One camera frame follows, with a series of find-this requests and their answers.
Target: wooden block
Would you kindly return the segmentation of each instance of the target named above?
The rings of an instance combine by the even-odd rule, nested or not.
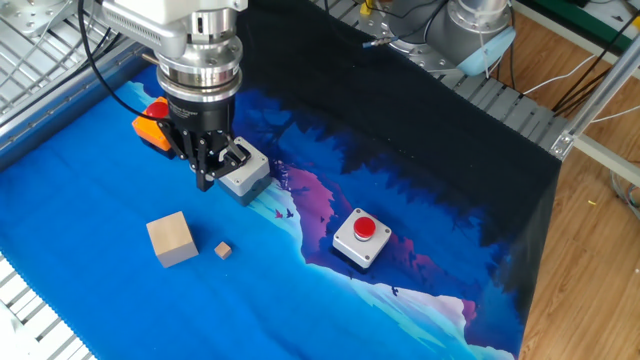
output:
[[[231,255],[231,248],[223,241],[216,247],[216,254],[218,254],[222,260],[225,260],[229,255]]]
[[[182,211],[147,224],[153,250],[165,268],[198,255]]]

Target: emergency stop button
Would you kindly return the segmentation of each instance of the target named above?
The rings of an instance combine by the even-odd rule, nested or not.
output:
[[[169,105],[161,101],[156,101],[147,108],[147,115],[155,118],[165,118],[169,115]]]
[[[361,217],[353,223],[353,232],[360,241],[371,239],[376,232],[376,223],[368,217]]]

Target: wire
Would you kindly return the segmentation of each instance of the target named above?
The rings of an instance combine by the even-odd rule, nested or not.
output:
[[[562,75],[562,76],[556,76],[553,79],[549,79],[549,80],[543,82],[542,84],[540,84],[538,86],[535,86],[535,87],[523,92],[522,94],[523,95],[527,95],[527,94],[529,94],[529,93],[531,93],[531,92],[533,92],[535,90],[538,90],[539,88],[541,88],[541,87],[543,87],[543,86],[545,86],[545,85],[547,85],[547,84],[549,84],[551,82],[554,82],[554,81],[560,80],[560,79],[564,79],[564,78],[568,78],[569,76],[573,75],[576,71],[578,71],[578,69],[580,69],[582,66],[584,66],[584,64],[588,63],[589,60],[593,59],[594,57],[596,57],[596,56],[595,55],[589,56],[585,61],[581,62],[580,65],[576,66],[575,69],[571,70],[570,73],[568,73],[566,75]]]
[[[145,118],[145,119],[149,119],[149,120],[164,121],[165,120],[164,118],[157,118],[157,117],[154,117],[154,116],[149,116],[149,115],[143,114],[143,113],[139,112],[138,110],[132,108],[131,106],[127,105],[127,103],[122,101],[122,99],[120,99],[118,97],[118,95],[116,95],[116,93],[113,91],[113,89],[111,89],[109,84],[107,84],[107,82],[104,80],[102,75],[100,75],[100,71],[98,70],[98,67],[96,66],[96,62],[93,59],[93,55],[91,54],[91,48],[89,47],[89,38],[87,37],[87,29],[85,28],[85,25],[84,25],[84,12],[83,12],[83,10],[84,10],[84,0],[78,0],[78,26],[80,28],[80,35],[82,36],[82,44],[84,45],[84,51],[85,51],[85,53],[87,55],[87,62],[89,63],[89,66],[91,66],[91,69],[93,70],[93,72],[96,74],[96,77],[98,78],[98,81],[100,81],[102,86],[104,86],[104,88],[107,90],[107,92],[111,95],[111,97],[113,97],[113,99],[115,101],[118,102],[118,104],[120,104],[125,109],[129,110],[134,115],[137,115],[139,117],[142,117],[142,118]]]
[[[611,40],[609,42],[609,44],[607,44],[607,46],[604,48],[604,50],[602,50],[602,53],[600,53],[600,56],[598,56],[598,59],[591,64],[591,66],[589,66],[589,68],[587,69],[587,71],[584,72],[584,74],[582,74],[582,76],[580,77],[580,79],[571,87],[571,89],[569,89],[569,91],[567,91],[562,98],[558,101],[558,103],[553,107],[553,111],[558,111],[558,109],[560,109],[562,106],[564,106],[566,104],[565,100],[566,98],[571,95],[571,93],[582,83],[582,81],[584,81],[584,79],[587,77],[587,75],[589,75],[589,73],[591,73],[591,71],[593,69],[595,69],[596,65],[598,65],[598,63],[600,61],[602,61],[602,58],[604,58],[604,56],[606,55],[607,52],[609,52],[611,50],[611,48],[613,48],[613,46],[615,45],[615,43],[618,41],[618,39],[620,38],[620,36],[622,36],[622,34],[624,33],[625,30],[627,30],[627,28],[629,26],[631,26],[631,24],[633,23],[633,21],[640,15],[640,10],[636,11],[636,13],[634,15],[631,16],[631,19],[629,19],[629,21],[627,21],[627,23],[622,27],[622,29],[620,29],[620,31],[618,31],[618,33],[616,34],[616,36],[613,37],[613,40]]]
[[[424,24],[420,25],[420,27],[417,28],[415,31],[413,31],[411,34],[401,35],[401,36],[398,36],[398,38],[404,39],[406,37],[409,37],[409,36],[417,33],[420,29],[422,29],[423,26],[426,26],[426,28],[424,29],[424,43],[423,43],[423,44],[426,44],[427,43],[427,36],[429,35],[429,30],[431,29],[431,24],[433,24],[433,20],[436,18],[436,16],[438,16],[438,13],[447,4],[447,2],[449,2],[449,0],[443,0],[438,5],[438,7],[431,13],[431,15],[427,18],[427,21]]]
[[[511,4],[511,2],[509,2],[509,11],[511,12],[511,26],[513,26],[513,28],[516,28],[516,12],[513,10],[513,5]],[[511,46],[509,46],[509,70],[511,71],[511,87],[513,88],[513,90],[516,90],[516,76],[515,76],[515,71],[513,70],[513,63],[514,61],[514,53],[515,53],[515,40],[511,43]]]
[[[640,105],[638,105],[638,106],[636,106],[636,107],[634,107],[634,108],[631,108],[631,109],[629,109],[629,110],[623,111],[623,112],[621,112],[621,113],[617,113],[617,114],[615,114],[615,115],[611,115],[611,116],[603,117],[602,119],[596,119],[596,120],[593,120],[593,121],[592,121],[592,123],[596,123],[596,122],[600,122],[600,121],[605,121],[605,120],[613,119],[614,117],[622,116],[622,115],[628,114],[628,113],[630,113],[630,112],[634,112],[634,111],[636,111],[636,110],[640,110]]]
[[[587,93],[586,93],[586,94],[583,94],[583,95],[582,95],[582,97],[579,99],[579,101],[580,101],[580,100],[582,100],[582,99],[585,99],[586,97],[588,97],[589,95],[591,95],[591,94],[595,91],[595,87],[594,87],[593,85],[594,85],[594,84],[596,84],[596,83],[598,83],[598,81],[600,81],[602,78],[604,78],[604,77],[609,73],[609,70],[610,70],[610,69],[607,69],[607,70],[605,70],[605,71],[601,72],[601,73],[600,73],[600,75],[596,76],[594,79],[592,79],[591,81],[589,81],[586,85],[584,85],[583,87],[581,87],[581,88],[578,90],[578,92],[576,92],[576,93],[574,93],[573,95],[569,96],[569,97],[567,98],[567,100],[564,102],[564,105],[568,104],[568,103],[569,103],[569,101],[571,101],[571,100],[575,99],[578,95],[582,94],[584,91],[587,91],[587,89],[588,89]],[[573,102],[573,103],[572,103],[571,105],[569,105],[569,106],[563,106],[563,107],[561,107],[561,108],[560,108],[560,110],[558,110],[558,111],[556,111],[556,112],[555,112],[555,113],[556,113],[556,115],[555,115],[555,116],[558,116],[560,113],[564,112],[568,107],[573,106],[575,103],[576,103],[576,102]]]
[[[487,53],[484,49],[484,40],[482,39],[482,31],[478,31],[480,35],[480,51],[482,52],[482,59],[484,60],[484,73],[485,77],[489,78],[489,60],[487,59]]]
[[[406,39],[409,36],[412,36],[414,34],[416,34],[418,31],[420,31],[420,29],[422,29],[423,27],[424,29],[424,42],[419,43],[419,44],[415,44],[415,45],[424,45],[427,43],[427,35],[429,34],[429,29],[431,28],[431,23],[433,23],[433,19],[435,19],[436,15],[438,15],[438,13],[440,12],[440,10],[442,10],[442,8],[444,7],[444,5],[448,2],[449,0],[443,0],[438,7],[431,13],[431,15],[429,15],[429,17],[427,18],[427,20],[420,24],[420,26],[418,26],[417,28],[415,28],[413,31],[411,31],[410,33],[404,34],[404,35],[400,35],[400,36],[393,36],[393,37],[386,37],[386,38],[380,38],[380,39],[375,39],[373,41],[368,41],[364,44],[362,44],[362,47],[367,49],[370,47],[374,47],[374,46],[380,46],[380,45],[386,45],[389,43],[392,43],[394,41],[398,41],[398,40],[402,40],[402,39]],[[328,5],[327,5],[327,0],[324,0],[325,3],[325,7],[328,9]]]
[[[394,13],[392,13],[390,11],[386,11],[386,10],[383,10],[383,9],[378,9],[378,8],[371,7],[371,6],[369,6],[369,2],[367,2],[366,0],[365,0],[365,2],[363,4],[365,4],[365,6],[369,8],[369,10],[378,11],[378,12],[381,12],[383,14],[387,14],[389,16],[393,16],[393,17],[398,18],[398,19],[404,19],[407,16],[409,16],[409,14],[414,12],[415,10],[417,10],[417,9],[419,9],[421,7],[432,5],[436,1],[438,1],[438,0],[431,0],[428,3],[416,5],[416,6],[412,7],[411,9],[407,10],[407,12],[404,13],[404,15],[397,15],[397,14],[394,14]]]
[[[493,67],[491,68],[491,70],[489,70],[489,74],[493,74],[493,71],[497,68],[498,69],[498,74],[500,74],[500,63],[502,62],[502,55],[500,55],[500,58],[498,59],[498,61],[496,61],[496,64],[493,65]]]
[[[9,79],[11,79],[13,74],[15,74],[16,71],[18,71],[20,69],[20,66],[22,66],[22,64],[25,61],[27,61],[27,58],[29,58],[29,56],[31,56],[33,54],[33,52],[36,51],[36,49],[40,46],[40,43],[42,43],[42,41],[44,40],[44,37],[47,34],[47,31],[49,31],[49,28],[51,27],[51,24],[53,23],[53,21],[58,16],[60,16],[60,14],[62,14],[62,12],[69,5],[71,5],[72,2],[73,2],[73,0],[67,0],[67,2],[60,8],[60,10],[58,10],[58,12],[51,18],[51,20],[49,20],[49,23],[47,23],[47,26],[44,28],[44,31],[42,32],[42,36],[40,37],[40,39],[38,39],[38,41],[33,45],[33,47],[31,49],[29,49],[29,51],[27,51],[27,53],[22,58],[20,58],[20,60],[18,60],[16,65],[13,67],[13,69],[7,74],[7,77],[4,80],[2,80],[2,82],[0,82],[0,88],[2,86],[4,86],[4,84],[6,84],[9,81]]]

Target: blue cloth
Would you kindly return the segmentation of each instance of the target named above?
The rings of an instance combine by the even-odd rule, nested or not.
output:
[[[143,109],[160,94],[154,69],[136,81],[144,91],[118,93]],[[347,144],[379,145],[247,91],[235,128],[271,158],[274,183],[241,207],[218,186],[200,192],[132,120],[106,99],[0,174],[0,251],[98,358],[517,354],[516,293],[492,280],[508,271],[508,245],[482,246],[482,211],[453,215],[418,180],[408,186],[425,172],[392,152],[345,170]],[[367,275],[329,254],[355,207],[394,232]],[[177,211],[200,254],[164,269],[145,224]]]

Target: orange button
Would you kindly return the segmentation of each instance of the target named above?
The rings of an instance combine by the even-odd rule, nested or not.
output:
[[[149,105],[147,110],[144,111],[145,115],[153,116],[153,117],[166,117],[169,114],[169,107],[167,106],[167,100],[163,97],[159,97],[153,104]],[[158,148],[169,151],[171,150],[171,144],[167,138],[164,137],[164,134],[158,127],[158,123],[145,119],[143,117],[138,117],[132,123],[133,128],[136,131],[136,134],[141,138],[147,140],[151,144],[157,146]]]

